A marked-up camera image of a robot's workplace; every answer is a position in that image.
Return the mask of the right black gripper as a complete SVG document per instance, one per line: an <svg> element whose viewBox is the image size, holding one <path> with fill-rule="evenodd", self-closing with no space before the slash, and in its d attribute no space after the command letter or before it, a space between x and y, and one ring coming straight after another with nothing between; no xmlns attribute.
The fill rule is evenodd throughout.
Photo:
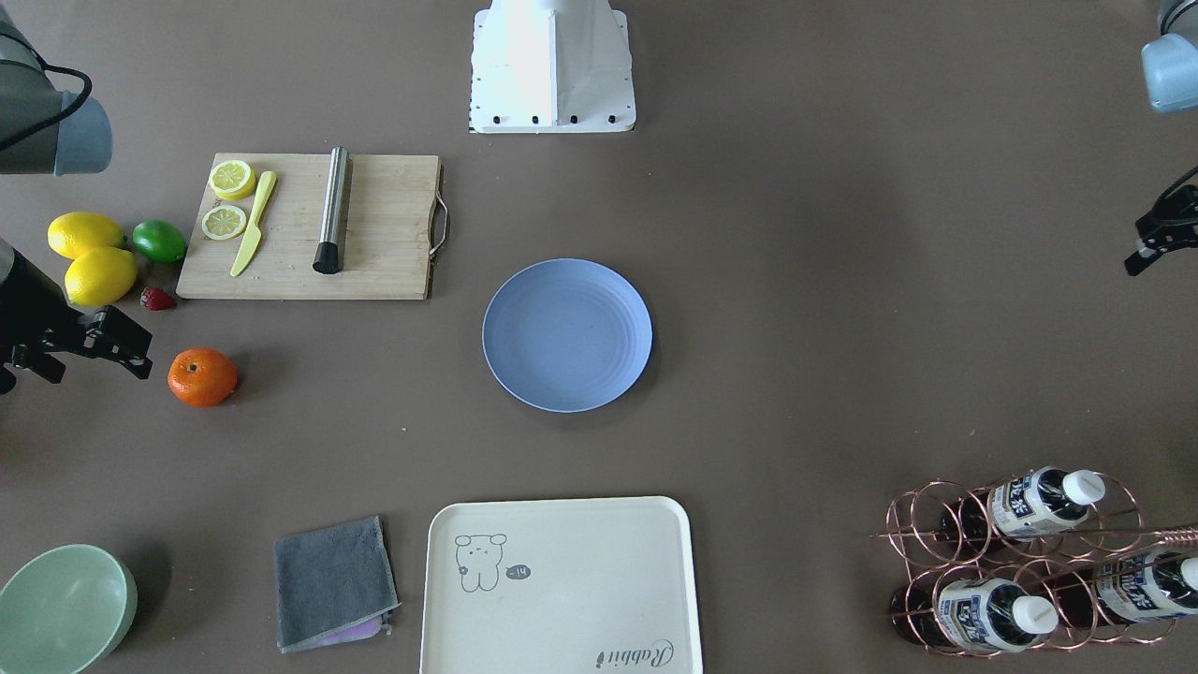
<svg viewBox="0 0 1198 674"><path fill-rule="evenodd" d="M60 383L66 371L63 362L54 356L60 351L114 362L137 379L150 378L153 362L147 351L153 335L120 308L105 304L86 318L68 306L63 290L52 278L5 239L1 242L1 277L4 394L12 391L17 383L10 364L54 384Z"/></svg>

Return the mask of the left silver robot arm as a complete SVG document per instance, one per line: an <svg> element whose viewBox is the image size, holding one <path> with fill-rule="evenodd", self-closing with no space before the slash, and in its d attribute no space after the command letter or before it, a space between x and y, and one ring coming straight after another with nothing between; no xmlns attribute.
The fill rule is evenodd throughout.
<svg viewBox="0 0 1198 674"><path fill-rule="evenodd" d="M1197 4L1162 1L1158 36L1140 50L1146 102L1158 114L1197 108Z"/></svg>

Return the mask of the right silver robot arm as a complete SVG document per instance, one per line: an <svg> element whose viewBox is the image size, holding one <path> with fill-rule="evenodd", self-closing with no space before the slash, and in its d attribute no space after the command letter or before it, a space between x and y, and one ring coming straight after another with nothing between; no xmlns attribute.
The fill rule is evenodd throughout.
<svg viewBox="0 0 1198 674"><path fill-rule="evenodd" d="M74 68L56 66L36 50L7 10L1 11L1 170L16 174L99 172L111 160L111 125L93 81ZM52 384L69 353L114 362L147 379L153 362L151 333L111 300L99 310L69 306L63 289L10 242L1 242L1 362L4 393L26 371Z"/></svg>

